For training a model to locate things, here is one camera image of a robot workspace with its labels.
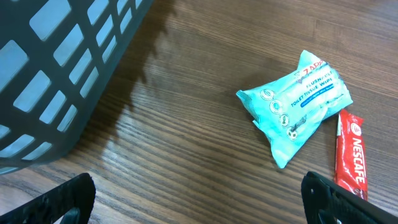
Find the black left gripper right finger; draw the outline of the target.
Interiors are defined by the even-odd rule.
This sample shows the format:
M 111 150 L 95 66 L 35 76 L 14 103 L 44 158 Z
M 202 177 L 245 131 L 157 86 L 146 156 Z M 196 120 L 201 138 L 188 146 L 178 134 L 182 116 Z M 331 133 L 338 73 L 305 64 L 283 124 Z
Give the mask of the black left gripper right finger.
M 316 172 L 301 183 L 308 224 L 397 224 L 397 217 L 359 198 Z

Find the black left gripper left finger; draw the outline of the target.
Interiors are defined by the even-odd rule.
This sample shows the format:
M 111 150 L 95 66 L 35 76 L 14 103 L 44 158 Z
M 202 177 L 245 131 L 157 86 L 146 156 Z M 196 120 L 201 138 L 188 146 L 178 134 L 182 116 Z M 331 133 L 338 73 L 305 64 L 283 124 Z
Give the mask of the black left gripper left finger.
M 1 224 L 62 223 L 87 224 L 95 202 L 91 176 L 82 173 L 41 196 L 1 215 Z

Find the teal wet wipes pack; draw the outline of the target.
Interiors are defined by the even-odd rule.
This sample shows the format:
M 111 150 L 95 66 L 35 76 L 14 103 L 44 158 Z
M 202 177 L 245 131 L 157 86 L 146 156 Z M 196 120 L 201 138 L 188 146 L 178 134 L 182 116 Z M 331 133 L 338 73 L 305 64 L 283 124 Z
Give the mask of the teal wet wipes pack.
M 266 135 L 281 169 L 323 120 L 353 103 L 339 73 L 307 50 L 300 54 L 292 73 L 250 90 L 239 90 L 236 95 Z

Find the small red packet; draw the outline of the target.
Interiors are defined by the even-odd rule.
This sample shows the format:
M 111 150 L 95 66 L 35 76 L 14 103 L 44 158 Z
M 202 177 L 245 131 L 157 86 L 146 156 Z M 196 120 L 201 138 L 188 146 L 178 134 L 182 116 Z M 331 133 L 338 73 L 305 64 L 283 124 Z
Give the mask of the small red packet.
M 340 187 L 367 200 L 368 178 L 362 123 L 362 118 L 347 110 L 341 110 L 338 115 L 334 181 Z

